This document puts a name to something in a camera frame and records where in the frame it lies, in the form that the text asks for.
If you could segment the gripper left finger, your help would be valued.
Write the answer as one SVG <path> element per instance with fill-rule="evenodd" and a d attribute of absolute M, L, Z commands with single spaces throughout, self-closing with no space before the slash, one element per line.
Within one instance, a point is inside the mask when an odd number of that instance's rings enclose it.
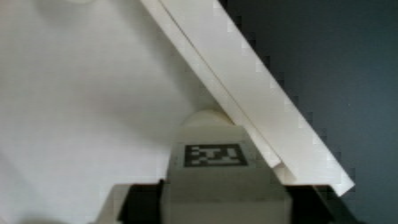
<path fill-rule="evenodd" d="M 98 218 L 89 224 L 161 224 L 163 181 L 117 184 L 108 192 Z"/>

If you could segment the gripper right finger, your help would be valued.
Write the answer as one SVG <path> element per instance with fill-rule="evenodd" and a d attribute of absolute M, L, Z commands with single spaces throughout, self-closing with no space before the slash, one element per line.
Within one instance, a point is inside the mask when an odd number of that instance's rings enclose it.
<path fill-rule="evenodd" d="M 362 224 L 329 185 L 295 185 L 286 190 L 291 224 Z"/>

